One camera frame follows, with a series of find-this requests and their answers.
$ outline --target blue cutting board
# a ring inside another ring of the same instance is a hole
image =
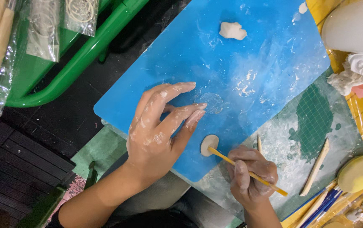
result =
[[[220,162],[200,154],[206,135],[218,135],[226,155],[329,67],[314,19],[309,11],[299,13],[303,2],[192,0],[96,103],[95,113],[128,133],[143,91],[164,82],[196,81],[193,91],[171,101],[208,103],[173,168],[200,180]],[[247,37],[223,38],[221,22],[239,22]]]

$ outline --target forearm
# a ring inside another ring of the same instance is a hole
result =
[[[248,228],[281,228],[281,223],[267,199],[264,202],[245,208],[245,222]]]
[[[59,211],[59,222],[65,228],[101,227],[112,212],[145,186],[127,163],[67,201]]]

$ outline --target yellow paintbrush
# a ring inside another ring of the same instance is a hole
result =
[[[232,161],[231,159],[227,158],[226,156],[224,156],[223,154],[221,154],[220,152],[218,152],[216,149],[212,148],[212,147],[208,147],[208,151],[210,151],[211,153],[219,156],[220,158],[224,159],[225,161],[231,163],[233,166],[235,166],[235,162]],[[270,188],[272,188],[273,190],[275,190],[276,192],[280,193],[283,196],[287,196],[287,192],[285,192],[283,189],[277,187],[276,185],[270,184],[269,182],[265,181],[264,179],[262,179],[260,176],[256,175],[254,172],[249,171],[249,175],[253,178],[255,178],[256,180],[260,181],[262,184],[269,186]]]

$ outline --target clay disc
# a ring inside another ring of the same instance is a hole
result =
[[[206,136],[203,139],[203,141],[201,142],[201,147],[200,147],[201,154],[206,157],[212,155],[212,153],[210,151],[208,151],[207,148],[212,147],[212,148],[216,149],[218,147],[218,142],[219,142],[218,136],[216,136],[216,135]]]
[[[324,226],[324,228],[345,228],[345,226],[336,221]]]
[[[344,192],[350,193],[363,189],[363,156],[351,159],[341,168],[338,185]]]

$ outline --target hand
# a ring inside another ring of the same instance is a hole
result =
[[[184,151],[197,123],[205,114],[206,103],[174,107],[167,103],[196,87],[195,82],[162,84],[145,91],[138,103],[128,132],[129,158],[124,165],[136,170],[147,188],[163,177]],[[170,114],[160,122],[163,112]],[[174,138],[172,134],[186,120]]]
[[[246,210],[254,209],[256,204],[262,203],[273,194],[274,190],[249,176],[252,171],[271,184],[278,180],[276,165],[265,159],[255,149],[239,146],[231,150],[228,158],[235,161],[235,168],[228,166],[232,195]]]

